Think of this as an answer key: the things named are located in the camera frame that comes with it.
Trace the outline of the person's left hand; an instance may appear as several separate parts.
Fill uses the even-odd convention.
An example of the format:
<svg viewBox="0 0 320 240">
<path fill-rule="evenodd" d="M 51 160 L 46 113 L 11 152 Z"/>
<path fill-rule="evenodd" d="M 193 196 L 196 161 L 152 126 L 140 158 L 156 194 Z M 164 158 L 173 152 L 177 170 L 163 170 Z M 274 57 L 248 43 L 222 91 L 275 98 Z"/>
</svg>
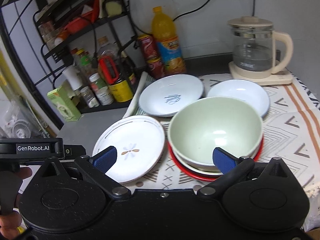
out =
<svg viewBox="0 0 320 240">
<path fill-rule="evenodd" d="M 29 167 L 22 167 L 16 175 L 22 180 L 31 177 L 32 169 Z M 18 227 L 21 226 L 22 217 L 19 212 L 12 211 L 9 215 L 1 215 L 1 235 L 5 239 L 15 239 L 21 233 Z"/>
</svg>

